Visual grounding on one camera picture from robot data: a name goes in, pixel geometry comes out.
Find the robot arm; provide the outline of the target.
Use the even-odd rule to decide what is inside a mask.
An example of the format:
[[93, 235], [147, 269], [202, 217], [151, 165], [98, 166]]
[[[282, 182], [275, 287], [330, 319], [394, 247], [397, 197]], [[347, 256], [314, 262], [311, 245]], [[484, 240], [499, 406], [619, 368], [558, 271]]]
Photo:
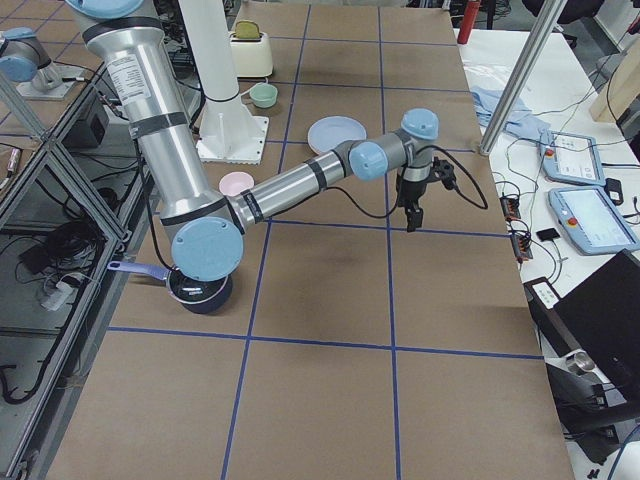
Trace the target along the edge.
[[61, 69], [28, 27], [1, 32], [1, 73], [32, 100], [62, 100], [73, 84], [63, 81]]
[[161, 222], [176, 267], [187, 277], [218, 280], [239, 265], [246, 229], [336, 182], [369, 181], [396, 171], [400, 189], [422, 195], [433, 162], [439, 121], [430, 110], [407, 111], [398, 130], [331, 151], [235, 196], [209, 184], [205, 158], [232, 146], [259, 143], [266, 121], [242, 104], [223, 7], [183, 1], [179, 8], [200, 84], [218, 120], [193, 133], [164, 49], [164, 30], [150, 1], [74, 1], [70, 5], [87, 48], [100, 57], [147, 161], [164, 207]]

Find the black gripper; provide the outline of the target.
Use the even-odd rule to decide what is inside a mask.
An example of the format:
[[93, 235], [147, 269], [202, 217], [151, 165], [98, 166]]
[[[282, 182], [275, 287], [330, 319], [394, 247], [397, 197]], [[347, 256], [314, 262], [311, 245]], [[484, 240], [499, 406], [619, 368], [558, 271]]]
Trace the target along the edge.
[[402, 173], [396, 176], [397, 205], [404, 209], [407, 232], [415, 232], [422, 227], [424, 210], [419, 201], [431, 181], [430, 176], [418, 180], [407, 179]]

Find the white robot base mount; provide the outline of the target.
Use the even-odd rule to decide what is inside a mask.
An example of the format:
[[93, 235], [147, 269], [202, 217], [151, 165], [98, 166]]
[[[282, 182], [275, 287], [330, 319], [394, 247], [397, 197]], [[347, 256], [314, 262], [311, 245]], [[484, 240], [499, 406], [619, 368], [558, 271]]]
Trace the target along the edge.
[[269, 119], [242, 103], [223, 3], [184, 0], [179, 6], [206, 100], [197, 142], [201, 160], [260, 163]]

